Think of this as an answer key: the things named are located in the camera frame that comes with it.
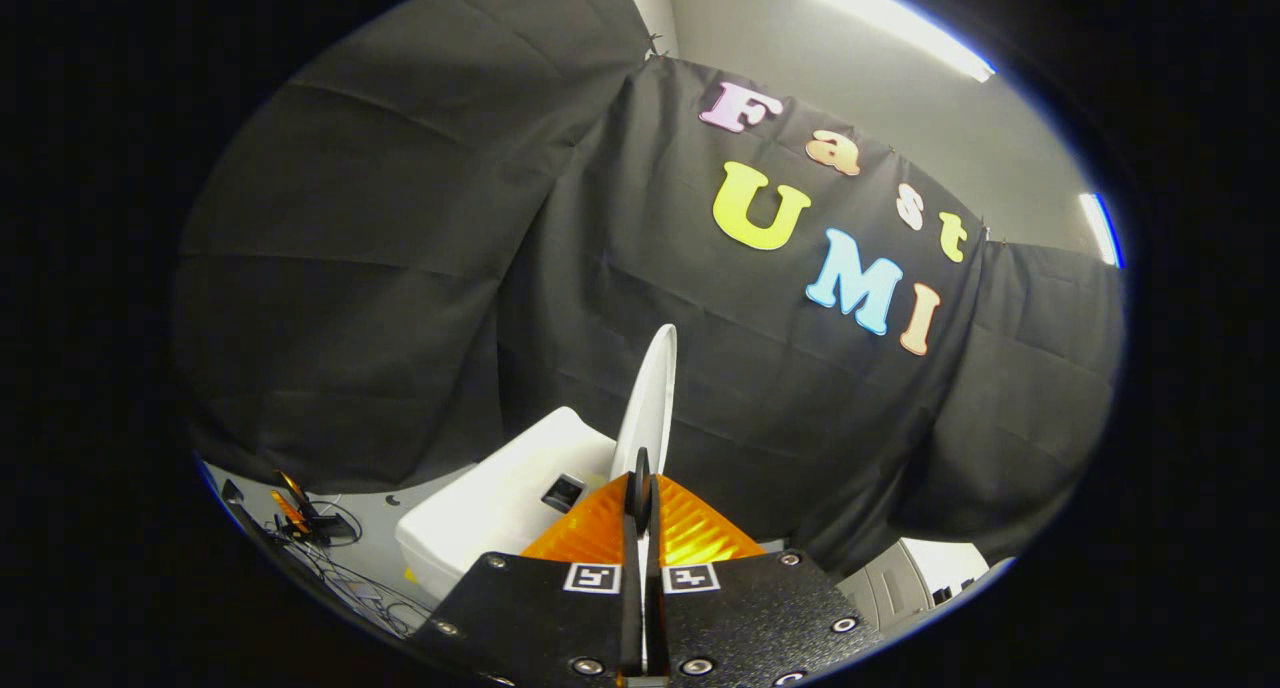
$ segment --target white wall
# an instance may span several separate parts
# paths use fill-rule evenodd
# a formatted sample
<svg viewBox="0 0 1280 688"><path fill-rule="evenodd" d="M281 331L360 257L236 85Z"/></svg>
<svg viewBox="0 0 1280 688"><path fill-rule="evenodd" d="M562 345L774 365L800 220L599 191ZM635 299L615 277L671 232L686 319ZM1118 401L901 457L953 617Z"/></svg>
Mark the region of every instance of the white wall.
<svg viewBox="0 0 1280 688"><path fill-rule="evenodd" d="M676 17L671 9L671 0L634 0L640 9L649 33L662 33L654 40L658 52L667 52L669 58L680 58L680 41L676 38Z"/></svg>

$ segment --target screw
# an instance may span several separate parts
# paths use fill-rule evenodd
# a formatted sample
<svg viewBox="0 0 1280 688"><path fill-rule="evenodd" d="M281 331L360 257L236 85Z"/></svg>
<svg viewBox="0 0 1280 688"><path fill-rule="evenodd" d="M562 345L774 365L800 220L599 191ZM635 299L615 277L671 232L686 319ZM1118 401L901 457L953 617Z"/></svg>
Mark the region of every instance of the screw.
<svg viewBox="0 0 1280 688"><path fill-rule="evenodd" d="M573 661L573 670L581 673L582 675L599 675L604 673L604 666L598 660L577 659Z"/></svg>
<svg viewBox="0 0 1280 688"><path fill-rule="evenodd" d="M680 671L685 675L707 675L716 668L716 664L707 659L694 659L685 661L685 665L680 666Z"/></svg>

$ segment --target ceiling light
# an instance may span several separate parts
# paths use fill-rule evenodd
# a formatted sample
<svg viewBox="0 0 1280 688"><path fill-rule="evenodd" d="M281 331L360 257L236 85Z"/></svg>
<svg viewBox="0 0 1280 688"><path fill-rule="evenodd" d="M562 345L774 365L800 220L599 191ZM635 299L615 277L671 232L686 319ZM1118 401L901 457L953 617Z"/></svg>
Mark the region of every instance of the ceiling light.
<svg viewBox="0 0 1280 688"><path fill-rule="evenodd" d="M1107 208L1103 208L1102 199L1098 199L1096 193L1080 193L1080 206L1084 208L1084 219L1093 229L1093 238L1098 242L1102 261L1120 269L1120 246L1116 246L1111 217L1107 217Z"/></svg>
<svg viewBox="0 0 1280 688"><path fill-rule="evenodd" d="M960 45L955 37L938 28L897 0L823 0L842 8L933 55L942 63L965 73L979 83L996 74L979 55Z"/></svg>

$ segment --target cable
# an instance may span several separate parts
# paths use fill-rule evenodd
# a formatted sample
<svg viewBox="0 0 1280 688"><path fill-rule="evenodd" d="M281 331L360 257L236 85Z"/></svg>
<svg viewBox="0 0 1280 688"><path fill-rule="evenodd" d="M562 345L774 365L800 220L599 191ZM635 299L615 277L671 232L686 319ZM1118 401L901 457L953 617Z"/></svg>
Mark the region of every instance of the cable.
<svg viewBox="0 0 1280 688"><path fill-rule="evenodd" d="M357 519L356 514L353 514L352 512L344 509L343 506L339 506L338 504L330 503L330 501L311 501L311 505L315 505L315 506L316 505L333 506L333 509L340 510L344 514L347 514L351 518L352 523L356 523L356 537L352 538L351 541L347 541L346 543L332 545L332 546L329 546L330 549L342 549L343 546L349 546L352 543L356 543L357 541L360 541L365 536L365 527L360 524L360 519Z"/></svg>
<svg viewBox="0 0 1280 688"><path fill-rule="evenodd" d="M356 515L353 515L352 512L344 509L343 506L338 506L337 504L332 504L329 501L315 501L315 503L330 505L338 510L343 510L356 523L356 529L357 529L356 538L352 538L352 541L349 541L348 543L340 543L339 546L329 546L329 547L348 546L351 543L355 543L356 541L358 541L358 538L364 536L364 527L361 527L360 520L356 519ZM285 536L280 533L279 529L276 529L278 526L271 526L270 520L262 520L262 527L265 528L266 533L269 533L270 537L278 538L278 541L283 542L285 547L293 549L292 552L296 556L301 556L301 559L305 559L306 563L310 564L312 569L315 569L315 573L316 575L320 577L321 582L325 583L334 593L338 593L338 596L343 598L343 602L347 602L348 607L351 607L358 615L370 620L375 625L388 629L388 632L397 634L397 637L399 638L407 638L416 629L411 628L408 623L406 623L404 620L392 615L390 610L393 607L403 606L413 611L419 618L422 619L424 623L429 619L430 609L421 605L415 598L406 596L406 593L401 593L399 591L397 591L397 588L392 588L390 586L387 586L379 581L369 578L367 575L358 573L357 570L352 570L339 564L338 561L334 561L333 558L329 556L328 551L329 547L317 546L311 542L300 541L300 538L293 538L292 536ZM371 598L371 597L357 596L353 592L352 588L353 584L364 584L375 588L375 591L379 592L379 597ZM390 596L394 596L399 600L388 605L388 602L384 601L381 593L389 593ZM378 605L371 606L367 605L365 601L376 602Z"/></svg>

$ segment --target black clip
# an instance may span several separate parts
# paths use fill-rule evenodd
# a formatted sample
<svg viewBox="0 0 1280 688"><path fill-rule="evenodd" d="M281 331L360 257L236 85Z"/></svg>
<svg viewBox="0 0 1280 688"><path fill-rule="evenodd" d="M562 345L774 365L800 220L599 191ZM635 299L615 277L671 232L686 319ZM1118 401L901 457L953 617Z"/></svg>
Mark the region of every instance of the black clip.
<svg viewBox="0 0 1280 688"><path fill-rule="evenodd" d="M662 52L658 52L658 45L653 42L655 38L659 38L659 37L662 37L662 33L649 33L649 38L648 38L649 40L649 51L653 52L654 55L657 55L658 58L667 58L667 54L671 52L671 51L669 50L664 50Z"/></svg>

